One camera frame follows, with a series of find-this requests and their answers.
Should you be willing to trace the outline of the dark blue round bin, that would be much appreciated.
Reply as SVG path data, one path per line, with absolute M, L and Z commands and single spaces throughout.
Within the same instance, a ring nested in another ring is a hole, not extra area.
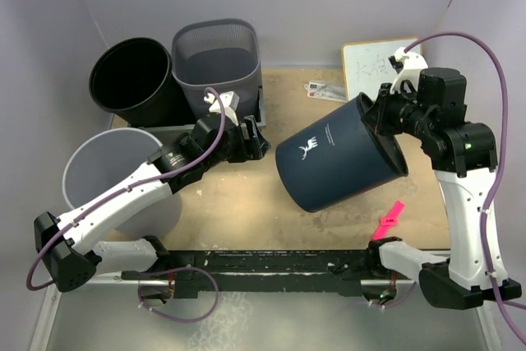
M 398 178 L 362 122 L 372 106 L 358 95 L 332 113 L 278 144 L 275 163 L 294 202 L 317 212 Z

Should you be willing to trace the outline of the grey mesh square bin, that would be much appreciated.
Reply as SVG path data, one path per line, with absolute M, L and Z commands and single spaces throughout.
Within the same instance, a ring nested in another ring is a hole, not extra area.
M 173 76 L 195 116 L 208 112 L 204 90 L 239 97 L 239 118 L 258 114 L 261 59 L 254 27 L 241 19 L 198 22 L 178 31 L 172 42 Z

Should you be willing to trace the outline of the black ribbed round bin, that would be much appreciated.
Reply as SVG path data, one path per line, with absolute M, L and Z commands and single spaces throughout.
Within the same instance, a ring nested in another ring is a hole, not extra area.
M 126 39 L 108 49 L 89 79 L 92 100 L 133 127 L 193 124 L 196 117 L 172 74 L 172 59 L 158 41 Z

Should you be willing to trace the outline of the light grey round bin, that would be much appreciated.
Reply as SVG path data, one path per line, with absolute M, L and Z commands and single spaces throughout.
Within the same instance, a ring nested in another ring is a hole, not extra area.
M 162 145 L 154 135 L 124 127 L 107 130 L 80 145 L 62 175 L 62 194 L 73 210 L 130 176 Z M 177 225 L 182 200 L 176 194 L 134 215 L 117 230 L 131 239 L 163 238 Z

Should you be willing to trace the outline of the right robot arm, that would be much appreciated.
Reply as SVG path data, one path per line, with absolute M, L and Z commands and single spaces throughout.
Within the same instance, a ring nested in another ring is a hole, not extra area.
M 520 283 L 502 263 L 490 190 L 496 181 L 496 139 L 491 128 L 465 121 L 467 80 L 447 67 L 425 68 L 415 81 L 381 85 L 376 99 L 358 96 L 369 132 L 406 133 L 420 140 L 440 185 L 450 230 L 447 258 L 410 247 L 400 238 L 370 242 L 367 272 L 395 271 L 417 282 L 433 306 L 452 310 L 521 297 Z

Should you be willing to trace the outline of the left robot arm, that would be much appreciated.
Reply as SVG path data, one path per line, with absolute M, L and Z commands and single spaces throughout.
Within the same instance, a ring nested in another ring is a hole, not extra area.
M 193 130 L 161 146 L 131 175 L 83 206 L 34 221 L 37 260 L 43 262 L 59 291 L 79 288 L 96 275 L 131 271 L 151 279 L 166 275 L 168 252 L 154 236 L 132 242 L 105 242 L 106 234 L 153 204 L 202 179 L 222 162 L 262 159 L 270 143 L 254 117 L 241 126 L 209 114 Z

